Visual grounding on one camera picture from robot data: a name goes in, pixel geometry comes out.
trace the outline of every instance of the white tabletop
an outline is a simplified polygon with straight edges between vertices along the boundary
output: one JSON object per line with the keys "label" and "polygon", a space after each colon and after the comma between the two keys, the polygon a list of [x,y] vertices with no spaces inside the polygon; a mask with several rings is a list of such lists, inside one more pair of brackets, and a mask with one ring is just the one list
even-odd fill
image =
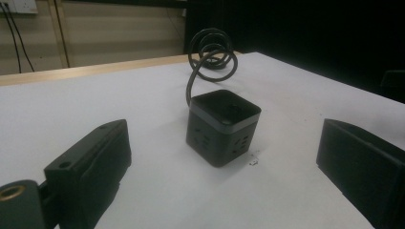
{"label": "white tabletop", "polygon": [[125,118],[133,164],[96,228],[370,229],[317,168],[324,118],[405,149],[405,105],[259,53],[219,84],[262,108],[249,151],[214,168],[186,143],[188,63],[0,87],[0,186],[43,169],[95,127]]}

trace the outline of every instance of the power cord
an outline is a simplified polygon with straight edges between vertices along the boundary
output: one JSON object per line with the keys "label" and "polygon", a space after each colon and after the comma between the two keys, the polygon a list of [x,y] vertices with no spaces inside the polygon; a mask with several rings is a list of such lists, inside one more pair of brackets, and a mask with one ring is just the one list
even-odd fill
{"label": "power cord", "polygon": [[19,31],[17,25],[16,25],[15,22],[14,22],[14,18],[12,17],[12,14],[11,14],[11,11],[10,11],[10,8],[9,8],[9,4],[6,3],[5,5],[6,5],[7,12],[8,12],[8,14],[9,14],[9,16],[10,16],[11,22],[13,23],[13,25],[14,25],[14,27],[15,27],[15,30],[17,31],[18,37],[19,37],[20,42],[21,42],[21,47],[23,48],[23,52],[24,52],[24,54],[25,54],[25,56],[26,56],[26,58],[27,58],[28,63],[30,64],[31,70],[32,70],[33,72],[35,72],[35,70],[33,69],[31,60],[30,60],[30,58],[29,58],[28,55],[27,55],[27,52],[26,52],[26,49],[25,49],[24,42],[23,42],[23,39],[22,39],[22,37],[21,37],[20,31]]}
{"label": "power cord", "polygon": [[12,27],[11,27],[11,24],[10,24],[9,17],[7,16],[7,12],[6,12],[5,8],[3,7],[3,3],[0,3],[0,7],[1,7],[1,10],[3,11],[3,13],[4,13],[4,16],[6,17],[7,24],[9,24],[10,32],[11,32],[11,35],[12,35],[12,40],[14,41],[15,53],[17,54],[17,60],[18,60],[18,72],[19,72],[19,73],[21,73],[21,61],[20,61],[20,54],[18,53],[17,42],[15,42],[15,35],[14,35],[14,31],[12,30]]}
{"label": "power cord", "polygon": [[[193,59],[192,57],[192,53],[198,41],[200,41],[198,44],[200,60]],[[230,60],[233,60],[232,70],[223,77],[212,78],[200,72],[201,67],[205,67],[209,70],[224,69]],[[188,49],[188,62],[193,69],[185,90],[185,99],[188,106],[190,106],[191,101],[191,88],[193,87],[197,75],[203,80],[216,83],[227,80],[238,69],[238,58],[233,53],[232,42],[229,36],[224,31],[215,28],[202,30],[193,37]]]}

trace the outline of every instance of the wall socket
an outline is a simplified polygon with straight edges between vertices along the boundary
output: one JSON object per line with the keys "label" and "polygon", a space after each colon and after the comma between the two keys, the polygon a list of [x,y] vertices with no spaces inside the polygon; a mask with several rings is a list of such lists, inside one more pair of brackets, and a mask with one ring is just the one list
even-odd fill
{"label": "wall socket", "polygon": [[38,8],[36,7],[35,0],[0,0],[0,3],[9,4],[10,12],[15,13],[38,13]]}

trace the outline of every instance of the black cube power strip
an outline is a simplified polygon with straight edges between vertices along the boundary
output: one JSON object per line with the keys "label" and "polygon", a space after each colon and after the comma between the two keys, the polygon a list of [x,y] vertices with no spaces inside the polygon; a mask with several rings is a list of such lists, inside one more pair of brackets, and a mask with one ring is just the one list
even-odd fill
{"label": "black cube power strip", "polygon": [[191,98],[186,142],[215,167],[245,153],[261,109],[227,91]]}

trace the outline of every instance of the coiled cable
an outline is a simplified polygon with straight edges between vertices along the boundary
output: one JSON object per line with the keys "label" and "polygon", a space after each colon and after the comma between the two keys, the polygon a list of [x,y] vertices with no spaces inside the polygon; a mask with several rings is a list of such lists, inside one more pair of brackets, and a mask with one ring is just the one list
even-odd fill
{"label": "coiled cable", "polygon": [[[198,44],[198,56],[200,60],[193,59],[192,57],[192,52],[198,41],[200,41]],[[213,78],[200,72],[201,67],[209,70],[222,70],[226,68],[226,65],[231,60],[233,60],[232,70],[223,77]],[[216,83],[227,80],[238,69],[238,58],[233,53],[232,42],[229,36],[224,31],[214,28],[202,30],[193,37],[188,50],[188,62],[193,69],[185,90],[188,106],[190,106],[191,101],[191,88],[197,75],[203,80]]]}

